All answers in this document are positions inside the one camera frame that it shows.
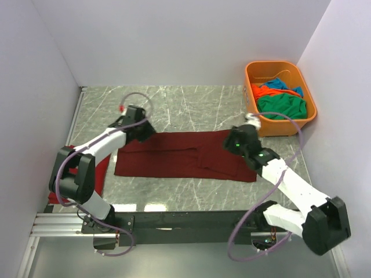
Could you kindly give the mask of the dark maroon t shirt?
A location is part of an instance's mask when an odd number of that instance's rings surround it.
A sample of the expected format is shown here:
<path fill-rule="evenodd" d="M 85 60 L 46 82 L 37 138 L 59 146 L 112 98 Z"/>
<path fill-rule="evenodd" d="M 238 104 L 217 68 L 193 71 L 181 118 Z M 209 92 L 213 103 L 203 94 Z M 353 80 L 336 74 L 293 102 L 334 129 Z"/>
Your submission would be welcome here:
<path fill-rule="evenodd" d="M 121 177 L 203 178 L 255 182 L 243 158 L 223 148 L 228 130 L 156 133 L 118 150 L 114 174 Z"/>

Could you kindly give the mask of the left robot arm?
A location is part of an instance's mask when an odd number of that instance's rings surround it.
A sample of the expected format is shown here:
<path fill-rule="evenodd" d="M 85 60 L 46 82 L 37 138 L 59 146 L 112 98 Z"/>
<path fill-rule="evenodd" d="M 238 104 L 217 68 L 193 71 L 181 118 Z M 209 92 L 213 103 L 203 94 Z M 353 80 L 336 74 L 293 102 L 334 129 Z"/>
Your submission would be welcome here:
<path fill-rule="evenodd" d="M 77 147 L 63 147 L 56 156 L 49 190 L 95 218 L 104 233 L 116 225 L 115 209 L 96 192 L 96 166 L 133 140 L 143 142 L 156 131 L 142 107 L 129 105 L 99 136 Z"/>

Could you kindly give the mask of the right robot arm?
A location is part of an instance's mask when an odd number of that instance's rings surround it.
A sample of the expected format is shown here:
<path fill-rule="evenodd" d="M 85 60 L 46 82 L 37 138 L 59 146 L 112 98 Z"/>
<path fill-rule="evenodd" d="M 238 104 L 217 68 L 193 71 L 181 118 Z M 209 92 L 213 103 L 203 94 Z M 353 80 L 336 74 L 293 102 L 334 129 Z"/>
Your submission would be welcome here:
<path fill-rule="evenodd" d="M 288 235 L 300 236 L 306 246 L 316 255 L 324 255 L 351 236 L 345 202 L 339 197 L 328 195 L 315 189 L 272 149 L 264 148 L 254 125 L 245 124 L 231 128 L 223 147 L 241 156 L 248 168 L 261 178 L 274 184 L 288 197 L 296 210 L 266 202 L 262 198 L 239 220 L 228 239 L 231 248 L 240 228 L 256 209 L 261 213 L 254 217 L 257 229 L 267 231 L 272 226 L 282 228 Z"/>

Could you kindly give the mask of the orange t shirt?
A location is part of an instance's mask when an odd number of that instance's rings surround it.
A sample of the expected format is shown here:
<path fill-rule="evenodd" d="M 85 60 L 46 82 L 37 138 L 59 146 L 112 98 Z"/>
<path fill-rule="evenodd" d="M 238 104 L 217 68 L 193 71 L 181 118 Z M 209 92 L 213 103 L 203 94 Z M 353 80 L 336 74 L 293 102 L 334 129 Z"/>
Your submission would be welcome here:
<path fill-rule="evenodd" d="M 251 88 L 252 88 L 252 93 L 253 93 L 253 97 L 255 101 L 265 96 L 272 97 L 272 96 L 276 96 L 276 95 L 283 94 L 283 93 L 287 93 L 287 94 L 290 94 L 296 97 L 301 97 L 300 94 L 294 92 L 293 90 L 274 89 L 266 85 L 263 85 L 262 87 L 258 87 L 257 85 L 252 84 Z"/>

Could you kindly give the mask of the folded red t shirt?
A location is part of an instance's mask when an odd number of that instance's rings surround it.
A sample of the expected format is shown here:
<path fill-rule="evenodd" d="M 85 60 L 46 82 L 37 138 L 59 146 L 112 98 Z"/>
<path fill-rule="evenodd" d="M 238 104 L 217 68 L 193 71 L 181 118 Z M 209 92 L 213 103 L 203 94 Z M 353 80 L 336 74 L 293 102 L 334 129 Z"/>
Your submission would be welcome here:
<path fill-rule="evenodd" d="M 52 175 L 49 181 L 50 194 L 48 196 L 51 204 L 58 204 L 55 184 L 56 176 L 61 164 L 72 154 L 72 146 L 63 147 L 59 150 L 53 166 Z M 59 179 L 60 196 L 64 202 L 76 202 L 84 204 L 93 193 L 102 194 L 104 179 L 106 176 L 110 157 L 104 158 L 96 167 L 93 167 L 93 156 L 82 153 L 74 156 L 64 167 Z"/>

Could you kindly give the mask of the green t shirt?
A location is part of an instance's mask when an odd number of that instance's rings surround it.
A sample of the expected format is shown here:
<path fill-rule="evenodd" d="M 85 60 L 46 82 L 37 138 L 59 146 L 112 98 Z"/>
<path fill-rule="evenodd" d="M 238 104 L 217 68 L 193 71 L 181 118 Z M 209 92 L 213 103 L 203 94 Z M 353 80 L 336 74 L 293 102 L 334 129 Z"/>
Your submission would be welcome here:
<path fill-rule="evenodd" d="M 285 120 L 286 115 L 291 119 L 306 119 L 306 101 L 287 93 L 276 96 L 265 96 L 257 100 L 257 108 L 264 117 L 272 120 Z"/>

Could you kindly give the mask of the blue t shirt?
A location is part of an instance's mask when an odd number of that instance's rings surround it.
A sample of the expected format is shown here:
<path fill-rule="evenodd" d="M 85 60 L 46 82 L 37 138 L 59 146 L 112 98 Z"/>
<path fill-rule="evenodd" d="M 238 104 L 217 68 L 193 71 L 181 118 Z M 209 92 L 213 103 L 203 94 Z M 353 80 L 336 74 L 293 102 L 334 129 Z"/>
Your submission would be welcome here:
<path fill-rule="evenodd" d="M 286 83 L 283 82 L 279 78 L 275 78 L 275 79 L 272 79 L 270 81 L 267 81 L 267 82 L 263 83 L 260 86 L 260 88 L 269 88 L 269 89 L 275 89 L 275 90 L 284 90 L 286 92 L 295 93 L 295 94 L 299 95 L 300 97 L 304 97 L 303 90 L 302 90 L 302 88 L 300 86 L 299 87 L 295 87 L 293 89 L 288 88 L 287 85 L 286 85 Z"/>

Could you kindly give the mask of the orange plastic basket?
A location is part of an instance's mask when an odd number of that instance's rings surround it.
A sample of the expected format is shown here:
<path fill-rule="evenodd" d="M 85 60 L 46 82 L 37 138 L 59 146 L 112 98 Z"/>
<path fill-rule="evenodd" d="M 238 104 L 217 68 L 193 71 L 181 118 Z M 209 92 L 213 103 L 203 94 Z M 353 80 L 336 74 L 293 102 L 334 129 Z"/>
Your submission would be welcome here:
<path fill-rule="evenodd" d="M 299 69 L 287 61 L 253 61 L 245 68 L 245 102 L 258 114 L 262 137 L 292 136 L 314 120 L 317 108 Z"/>

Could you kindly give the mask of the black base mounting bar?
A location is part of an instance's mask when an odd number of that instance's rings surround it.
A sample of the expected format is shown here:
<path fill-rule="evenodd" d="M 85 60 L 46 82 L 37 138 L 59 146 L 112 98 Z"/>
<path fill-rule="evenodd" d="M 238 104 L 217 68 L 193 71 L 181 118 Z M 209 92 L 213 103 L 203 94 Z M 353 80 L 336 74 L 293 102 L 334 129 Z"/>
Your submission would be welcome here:
<path fill-rule="evenodd" d="M 225 243 L 245 211 L 162 211 L 162 212 L 119 212 L 112 226 L 120 227 L 133 235 L 135 245 L 139 244 L 181 244 L 181 243 Z M 276 232 L 284 232 L 263 224 L 263 218 L 251 215 L 240 228 L 235 244 L 251 244 L 252 236 L 269 238 Z M 103 227 L 85 217 L 81 232 L 93 235 L 94 247 L 99 250 L 130 246 L 131 238 L 116 229 Z"/>

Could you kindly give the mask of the aluminium frame rail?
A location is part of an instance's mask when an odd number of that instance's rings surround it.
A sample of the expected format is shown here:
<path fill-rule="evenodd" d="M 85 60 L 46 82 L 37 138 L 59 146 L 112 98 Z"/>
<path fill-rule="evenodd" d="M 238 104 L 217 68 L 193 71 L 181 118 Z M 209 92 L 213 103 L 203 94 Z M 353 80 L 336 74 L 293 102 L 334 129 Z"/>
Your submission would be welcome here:
<path fill-rule="evenodd" d="M 73 213 L 38 213 L 32 225 L 31 237 L 83 236 L 83 221 Z"/>

